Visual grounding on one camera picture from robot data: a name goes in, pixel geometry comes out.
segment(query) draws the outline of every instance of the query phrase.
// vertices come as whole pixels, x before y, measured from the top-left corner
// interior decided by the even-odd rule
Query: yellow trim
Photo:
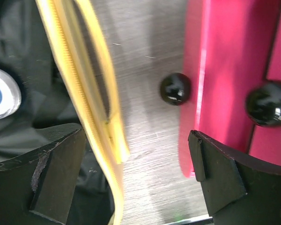
[[[106,42],[89,0],[75,0],[93,42],[111,106],[106,117],[102,98],[78,17],[71,0],[36,0],[54,59],[100,164],[115,202],[114,225],[123,215],[123,165],[129,150],[125,139],[116,77]]]

